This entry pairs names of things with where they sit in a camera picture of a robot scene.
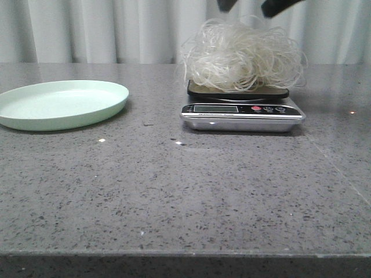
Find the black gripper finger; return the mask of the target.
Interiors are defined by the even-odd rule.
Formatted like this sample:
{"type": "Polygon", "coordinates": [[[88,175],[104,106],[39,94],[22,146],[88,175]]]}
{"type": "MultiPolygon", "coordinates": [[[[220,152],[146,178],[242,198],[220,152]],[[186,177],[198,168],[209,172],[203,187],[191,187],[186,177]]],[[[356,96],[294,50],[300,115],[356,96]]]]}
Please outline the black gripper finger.
{"type": "Polygon", "coordinates": [[[230,12],[238,0],[217,0],[220,12],[230,12]]]}
{"type": "Polygon", "coordinates": [[[273,18],[303,0],[266,0],[261,5],[265,18],[273,18]]]}

